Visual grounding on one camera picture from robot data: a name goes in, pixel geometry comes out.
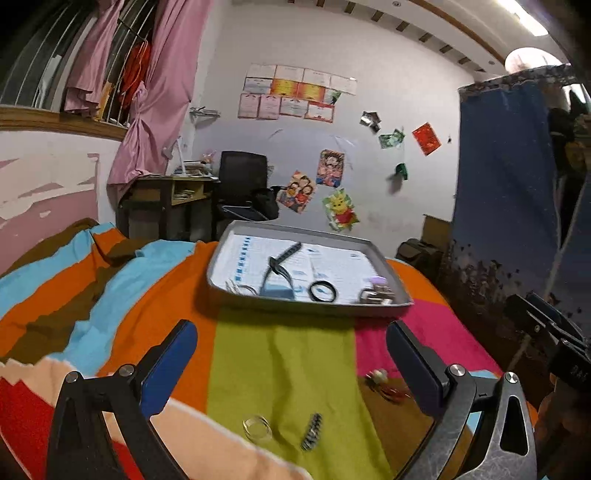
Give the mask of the wooden desk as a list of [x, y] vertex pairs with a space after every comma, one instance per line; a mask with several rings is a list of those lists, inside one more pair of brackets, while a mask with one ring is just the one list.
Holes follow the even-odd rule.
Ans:
[[168, 234], [172, 212], [182, 211], [180, 240], [188, 241], [192, 228], [192, 204], [207, 201], [219, 184], [215, 176], [159, 176], [137, 178], [118, 202], [116, 227], [129, 236], [130, 215], [133, 211], [153, 211], [158, 214], [158, 239], [170, 240]]

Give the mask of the blue-grey headband in tray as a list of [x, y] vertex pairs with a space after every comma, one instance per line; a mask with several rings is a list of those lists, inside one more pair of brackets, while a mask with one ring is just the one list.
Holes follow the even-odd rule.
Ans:
[[[269, 258], [269, 261], [267, 261], [266, 273], [263, 275], [263, 282], [259, 288], [260, 297], [287, 301], [294, 301], [296, 299], [293, 277], [291, 277], [290, 272], [287, 271], [286, 267], [283, 266], [283, 262], [286, 262], [290, 257], [293, 257], [297, 252], [301, 251], [301, 247], [303, 247], [301, 242], [294, 243], [279, 256]], [[287, 286], [267, 285], [271, 275], [280, 276], [283, 280], [286, 280]]]

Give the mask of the black office chair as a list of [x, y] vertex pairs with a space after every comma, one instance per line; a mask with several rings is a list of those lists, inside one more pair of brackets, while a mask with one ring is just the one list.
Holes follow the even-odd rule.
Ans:
[[270, 221], [280, 216], [277, 194], [280, 186], [269, 186], [265, 155], [222, 151], [218, 183], [211, 198], [211, 239], [216, 240], [233, 220]]

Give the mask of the grey jewelry tray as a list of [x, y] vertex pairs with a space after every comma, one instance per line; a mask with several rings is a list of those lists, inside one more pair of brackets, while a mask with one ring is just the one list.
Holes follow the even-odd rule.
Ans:
[[[303, 245], [301, 251], [283, 262], [294, 280], [294, 301], [226, 291], [225, 281], [235, 280], [259, 292], [269, 258], [297, 242]], [[370, 278], [375, 276], [388, 280], [396, 295], [394, 305], [359, 303], [360, 292], [370, 288]], [[221, 305], [281, 315], [391, 318], [414, 305], [404, 282], [372, 242], [273, 223], [232, 222], [214, 250], [206, 279]], [[271, 275], [267, 285], [287, 286], [287, 281]]]

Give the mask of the pink curtain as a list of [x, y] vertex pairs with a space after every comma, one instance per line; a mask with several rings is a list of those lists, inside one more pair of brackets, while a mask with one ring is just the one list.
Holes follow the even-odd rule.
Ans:
[[[192, 100], [198, 52], [213, 3], [160, 1], [147, 72], [131, 101], [131, 125], [111, 166], [107, 184], [121, 199], [141, 176], [164, 174], [164, 150], [174, 144]], [[98, 110], [110, 45], [123, 3], [99, 1], [98, 17], [69, 74], [64, 110]]]

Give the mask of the dark blue wardrobe curtain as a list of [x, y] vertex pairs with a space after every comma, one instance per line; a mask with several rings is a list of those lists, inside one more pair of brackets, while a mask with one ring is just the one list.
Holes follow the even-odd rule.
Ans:
[[441, 284], [458, 317], [493, 326], [534, 292], [590, 327], [590, 169], [565, 97], [570, 65], [462, 87], [459, 173]]

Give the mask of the red paper wall decoration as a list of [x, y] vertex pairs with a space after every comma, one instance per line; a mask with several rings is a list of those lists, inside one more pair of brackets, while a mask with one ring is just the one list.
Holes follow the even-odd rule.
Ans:
[[416, 128], [412, 134], [425, 156], [429, 156], [441, 147], [441, 142], [429, 122]]

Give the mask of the cartoon boy poster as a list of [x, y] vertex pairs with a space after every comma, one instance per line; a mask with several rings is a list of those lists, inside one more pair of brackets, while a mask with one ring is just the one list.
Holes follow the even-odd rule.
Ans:
[[318, 160], [317, 179], [318, 185], [338, 188], [342, 183], [342, 174], [345, 167], [345, 154], [342, 152], [325, 149], [322, 150]]

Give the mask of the large silver bangle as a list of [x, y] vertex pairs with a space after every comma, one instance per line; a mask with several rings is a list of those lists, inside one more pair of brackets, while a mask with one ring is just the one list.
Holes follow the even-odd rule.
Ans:
[[225, 289], [228, 293], [240, 295], [240, 296], [253, 296], [256, 297], [259, 295], [256, 288], [252, 286], [236, 283], [235, 280], [226, 280], [225, 281]]

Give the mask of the black rhinestone hair clip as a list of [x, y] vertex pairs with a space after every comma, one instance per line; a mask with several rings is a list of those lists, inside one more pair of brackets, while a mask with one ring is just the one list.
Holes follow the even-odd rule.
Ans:
[[318, 445], [322, 431], [322, 414], [314, 413], [311, 415], [308, 427], [305, 429], [304, 438], [301, 440], [301, 449], [311, 451]]

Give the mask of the wall photos cluster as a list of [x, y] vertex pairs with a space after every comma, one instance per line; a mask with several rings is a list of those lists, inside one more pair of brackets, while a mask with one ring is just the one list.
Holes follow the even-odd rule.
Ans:
[[360, 125], [368, 127], [370, 131], [377, 134], [381, 130], [381, 118], [376, 111], [363, 111]]

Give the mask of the white desk lamp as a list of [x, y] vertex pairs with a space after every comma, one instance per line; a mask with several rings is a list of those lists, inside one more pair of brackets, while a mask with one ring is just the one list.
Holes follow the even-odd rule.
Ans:
[[170, 176], [187, 175], [182, 151], [182, 137], [178, 136], [174, 142], [162, 149], [162, 155], [167, 160], [166, 174]]

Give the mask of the wall certificates cluster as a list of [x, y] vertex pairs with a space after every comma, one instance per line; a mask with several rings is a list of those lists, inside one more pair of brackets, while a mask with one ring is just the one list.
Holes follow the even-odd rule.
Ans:
[[250, 64], [238, 100], [238, 119], [280, 117], [329, 123], [342, 96], [355, 96], [358, 81], [310, 68]]

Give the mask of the cartoon family poster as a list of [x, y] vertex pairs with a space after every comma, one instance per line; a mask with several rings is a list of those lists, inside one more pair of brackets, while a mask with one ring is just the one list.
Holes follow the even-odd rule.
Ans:
[[291, 211], [301, 214], [314, 196], [315, 188], [317, 184], [314, 178], [301, 171], [295, 171], [287, 186], [277, 194], [276, 200]]

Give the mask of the green wall pictures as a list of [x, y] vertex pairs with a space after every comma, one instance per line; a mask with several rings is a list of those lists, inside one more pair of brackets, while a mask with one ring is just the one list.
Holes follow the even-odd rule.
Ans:
[[400, 147], [405, 140], [405, 133], [403, 130], [394, 129], [388, 134], [381, 134], [379, 136], [379, 143], [382, 149], [390, 149]]

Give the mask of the silver clip with pink gem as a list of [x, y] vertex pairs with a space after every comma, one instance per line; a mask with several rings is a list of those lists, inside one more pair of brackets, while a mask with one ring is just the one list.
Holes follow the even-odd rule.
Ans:
[[370, 278], [370, 288], [365, 288], [360, 292], [359, 303], [394, 305], [396, 303], [396, 295], [394, 295], [394, 291], [385, 277], [375, 276]]

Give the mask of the green wall hook ornament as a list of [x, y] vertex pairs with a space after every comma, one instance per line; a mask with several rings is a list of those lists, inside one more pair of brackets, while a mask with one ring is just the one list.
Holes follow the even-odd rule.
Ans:
[[399, 163], [394, 170], [394, 175], [401, 177], [404, 181], [409, 178], [408, 169], [405, 163]]

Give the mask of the yellow bear poster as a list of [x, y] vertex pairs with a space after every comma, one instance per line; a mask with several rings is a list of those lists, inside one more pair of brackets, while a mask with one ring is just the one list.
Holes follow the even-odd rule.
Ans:
[[344, 188], [335, 189], [334, 193], [325, 197], [322, 206], [325, 208], [329, 227], [332, 230], [338, 232], [351, 231], [353, 225], [359, 223], [353, 201]]

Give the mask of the colourful striped bed blanket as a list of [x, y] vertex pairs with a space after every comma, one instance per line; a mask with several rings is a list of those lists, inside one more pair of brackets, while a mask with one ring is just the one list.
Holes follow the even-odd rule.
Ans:
[[[150, 422], [186, 479], [398, 479], [433, 424], [387, 348], [403, 321], [446, 365], [503, 372], [436, 287], [387, 260], [414, 300], [399, 317], [287, 314], [219, 304], [207, 284], [218, 242], [137, 241], [111, 224], [73, 224], [1, 278], [1, 444], [5, 476], [48, 479], [55, 406], [66, 375], [136, 365], [180, 320], [197, 348]], [[301, 440], [322, 414], [315, 449]], [[136, 467], [112, 413], [103, 414], [127, 475]], [[441, 479], [458, 471], [472, 414]]]

